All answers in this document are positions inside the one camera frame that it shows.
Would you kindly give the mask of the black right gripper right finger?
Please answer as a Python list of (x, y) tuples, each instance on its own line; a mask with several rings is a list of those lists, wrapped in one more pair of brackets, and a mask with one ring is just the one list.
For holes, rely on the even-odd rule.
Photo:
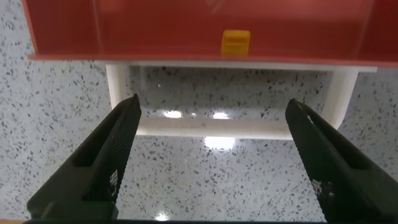
[(285, 118), (326, 221), (397, 221), (395, 179), (309, 106), (291, 99)]

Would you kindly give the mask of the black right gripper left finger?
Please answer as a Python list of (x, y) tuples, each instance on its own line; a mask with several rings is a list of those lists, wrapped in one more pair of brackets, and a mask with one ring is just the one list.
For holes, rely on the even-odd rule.
[(30, 198), (34, 220), (112, 220), (141, 118), (137, 95), (105, 117)]

